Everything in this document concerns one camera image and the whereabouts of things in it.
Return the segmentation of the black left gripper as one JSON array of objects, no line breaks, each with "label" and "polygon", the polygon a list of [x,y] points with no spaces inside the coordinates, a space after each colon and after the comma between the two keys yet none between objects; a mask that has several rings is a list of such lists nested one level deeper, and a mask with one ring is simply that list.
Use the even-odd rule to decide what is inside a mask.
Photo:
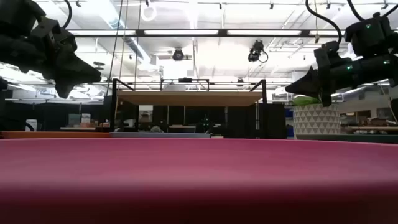
[{"label": "black left gripper", "polygon": [[62,27],[60,34],[40,39],[41,73],[45,79],[55,80],[61,98],[68,98],[75,85],[101,80],[101,72],[77,57],[76,49],[74,35]]}]

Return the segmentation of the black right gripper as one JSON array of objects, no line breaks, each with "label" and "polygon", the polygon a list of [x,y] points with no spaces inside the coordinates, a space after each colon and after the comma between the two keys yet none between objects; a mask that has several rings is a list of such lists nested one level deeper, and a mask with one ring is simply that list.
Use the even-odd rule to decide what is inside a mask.
[{"label": "black right gripper", "polygon": [[318,66],[317,70],[310,67],[302,78],[286,86],[285,90],[289,93],[318,98],[321,101],[319,104],[330,106],[331,94],[335,93],[337,89],[337,80],[352,72],[353,61],[347,57],[341,58],[338,52],[314,51],[314,55]]}]

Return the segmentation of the magenta plastic plate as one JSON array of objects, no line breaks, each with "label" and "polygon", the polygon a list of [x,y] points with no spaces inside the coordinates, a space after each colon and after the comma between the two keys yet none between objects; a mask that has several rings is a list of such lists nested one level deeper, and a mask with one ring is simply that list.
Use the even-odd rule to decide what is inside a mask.
[{"label": "magenta plastic plate", "polygon": [[0,224],[398,224],[398,145],[2,139]]}]

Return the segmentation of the green plant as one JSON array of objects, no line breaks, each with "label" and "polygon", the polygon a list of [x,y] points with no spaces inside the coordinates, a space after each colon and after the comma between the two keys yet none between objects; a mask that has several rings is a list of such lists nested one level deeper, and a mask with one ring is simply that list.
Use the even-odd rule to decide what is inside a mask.
[{"label": "green plant", "polygon": [[321,101],[318,98],[313,98],[304,95],[298,95],[291,100],[291,104],[294,106],[305,106],[305,105],[312,105],[319,103],[321,103]]}]

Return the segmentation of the white triangle-patterned planter pot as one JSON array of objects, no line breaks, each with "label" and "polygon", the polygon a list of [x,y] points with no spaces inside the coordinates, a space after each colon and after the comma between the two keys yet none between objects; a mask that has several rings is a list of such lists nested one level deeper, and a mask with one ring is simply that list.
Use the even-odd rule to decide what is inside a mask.
[{"label": "white triangle-patterned planter pot", "polygon": [[324,107],[310,104],[293,107],[294,138],[298,135],[329,135],[340,133],[340,112],[337,104]]}]

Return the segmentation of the black partition panel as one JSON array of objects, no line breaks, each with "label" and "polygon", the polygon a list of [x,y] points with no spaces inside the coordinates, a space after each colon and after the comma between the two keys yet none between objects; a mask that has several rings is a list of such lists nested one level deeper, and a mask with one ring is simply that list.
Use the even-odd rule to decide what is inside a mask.
[{"label": "black partition panel", "polygon": [[259,104],[259,136],[261,139],[285,139],[287,128],[283,104]]}]

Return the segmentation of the orange plastic plate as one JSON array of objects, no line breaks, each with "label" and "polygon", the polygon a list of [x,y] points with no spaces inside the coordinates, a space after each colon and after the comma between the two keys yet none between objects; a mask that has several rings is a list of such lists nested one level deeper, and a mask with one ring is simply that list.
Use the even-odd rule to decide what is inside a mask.
[{"label": "orange plastic plate", "polygon": [[63,132],[63,131],[0,131],[0,139],[32,138],[110,138],[110,133],[98,132]]}]

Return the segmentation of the black overhead frame bar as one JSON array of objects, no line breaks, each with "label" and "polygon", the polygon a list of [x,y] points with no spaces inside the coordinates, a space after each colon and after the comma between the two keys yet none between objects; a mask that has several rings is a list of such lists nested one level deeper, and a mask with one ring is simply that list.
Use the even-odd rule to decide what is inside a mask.
[{"label": "black overhead frame bar", "polygon": [[76,37],[338,37],[335,30],[292,29],[126,29],[69,30]]}]

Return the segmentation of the wooden table black frame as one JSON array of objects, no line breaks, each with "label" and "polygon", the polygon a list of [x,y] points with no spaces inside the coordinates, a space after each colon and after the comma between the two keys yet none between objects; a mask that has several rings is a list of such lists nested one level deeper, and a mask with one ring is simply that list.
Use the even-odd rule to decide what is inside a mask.
[{"label": "wooden table black frame", "polygon": [[136,91],[120,79],[112,79],[109,127],[115,130],[118,98],[138,105],[154,106],[250,106],[262,100],[267,104],[266,81],[261,80],[249,92],[238,91]]}]

